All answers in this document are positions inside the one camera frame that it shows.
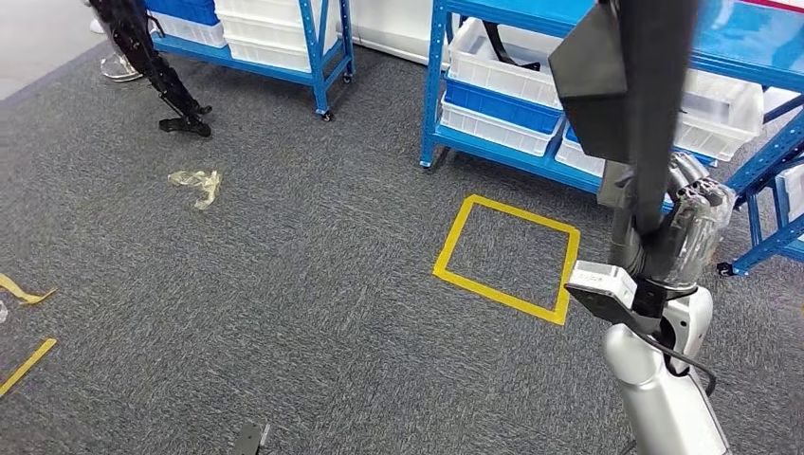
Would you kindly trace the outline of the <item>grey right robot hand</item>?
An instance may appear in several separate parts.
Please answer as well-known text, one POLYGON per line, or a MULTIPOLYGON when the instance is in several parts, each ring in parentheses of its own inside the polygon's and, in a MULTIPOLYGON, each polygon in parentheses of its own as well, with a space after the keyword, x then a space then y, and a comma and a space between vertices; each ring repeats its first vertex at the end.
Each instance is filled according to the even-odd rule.
POLYGON ((641 234, 635 226, 637 205, 631 166, 606 163, 597 202, 614 209, 611 264, 635 279, 686 289, 697 284, 712 260, 737 196, 714 179, 694 155, 671 153, 668 173, 667 194, 673 207, 651 233, 641 234))

